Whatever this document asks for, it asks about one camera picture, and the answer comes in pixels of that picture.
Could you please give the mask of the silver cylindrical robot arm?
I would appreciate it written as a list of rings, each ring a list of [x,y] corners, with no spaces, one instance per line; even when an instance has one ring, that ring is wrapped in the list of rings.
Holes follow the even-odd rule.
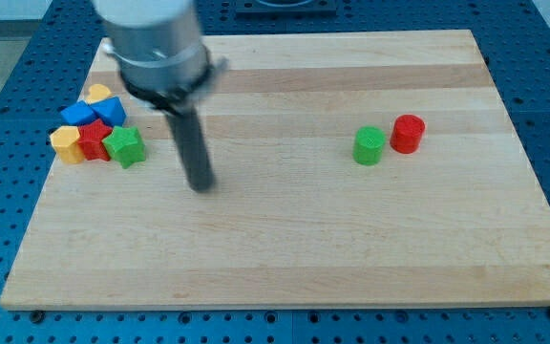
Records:
[[[156,109],[186,114],[228,69],[203,42],[192,0],[94,0],[127,91]]]

